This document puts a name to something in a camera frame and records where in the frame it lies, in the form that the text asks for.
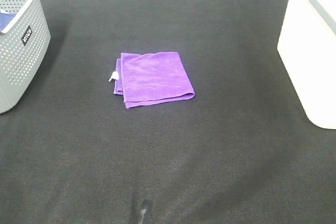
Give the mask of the blue cloth in basket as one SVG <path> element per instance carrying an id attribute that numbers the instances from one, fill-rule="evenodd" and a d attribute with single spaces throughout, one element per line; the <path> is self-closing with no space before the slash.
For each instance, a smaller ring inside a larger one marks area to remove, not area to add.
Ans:
<path id="1" fill-rule="evenodd" d="M 1 9 L 0 13 L 0 30 L 6 28 L 6 26 L 12 21 L 12 19 L 15 17 L 15 14 L 9 13 L 3 9 Z"/>

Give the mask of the white storage bin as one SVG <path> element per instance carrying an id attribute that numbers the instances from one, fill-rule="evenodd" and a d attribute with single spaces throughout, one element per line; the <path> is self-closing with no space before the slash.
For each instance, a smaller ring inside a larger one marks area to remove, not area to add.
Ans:
<path id="1" fill-rule="evenodd" d="M 277 49 L 307 118 L 335 129 L 335 0 L 288 0 Z"/>

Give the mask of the grey perforated laundry basket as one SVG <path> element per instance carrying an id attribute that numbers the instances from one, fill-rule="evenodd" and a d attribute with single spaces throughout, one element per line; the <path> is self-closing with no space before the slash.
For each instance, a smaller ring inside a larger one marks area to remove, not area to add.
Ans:
<path id="1" fill-rule="evenodd" d="M 1 113 L 12 109 L 35 76 L 51 39 L 40 0 L 1 0 L 15 14 L 1 31 Z"/>

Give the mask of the purple towel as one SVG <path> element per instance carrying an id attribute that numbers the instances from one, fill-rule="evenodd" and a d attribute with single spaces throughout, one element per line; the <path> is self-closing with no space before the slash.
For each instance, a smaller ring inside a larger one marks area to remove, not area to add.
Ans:
<path id="1" fill-rule="evenodd" d="M 189 100 L 194 88 L 178 52 L 121 53 L 109 81 L 127 109 Z"/>

